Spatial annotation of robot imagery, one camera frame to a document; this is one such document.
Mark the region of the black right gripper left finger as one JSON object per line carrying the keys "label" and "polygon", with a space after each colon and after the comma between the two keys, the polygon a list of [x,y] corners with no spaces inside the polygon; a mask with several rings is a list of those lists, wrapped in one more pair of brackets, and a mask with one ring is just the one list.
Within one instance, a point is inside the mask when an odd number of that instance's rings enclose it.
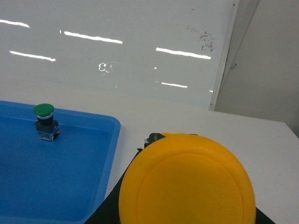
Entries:
{"label": "black right gripper left finger", "polygon": [[85,221],[85,224],[120,224],[119,215],[119,195],[121,184],[128,167],[106,197],[104,202],[96,211]]}

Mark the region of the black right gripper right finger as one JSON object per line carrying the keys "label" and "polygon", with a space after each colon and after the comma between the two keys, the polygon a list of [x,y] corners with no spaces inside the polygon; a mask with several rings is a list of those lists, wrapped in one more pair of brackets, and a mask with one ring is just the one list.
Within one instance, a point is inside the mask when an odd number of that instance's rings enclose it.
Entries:
{"label": "black right gripper right finger", "polygon": [[256,208],[256,220],[255,224],[275,224],[268,216],[266,216],[261,210]]}

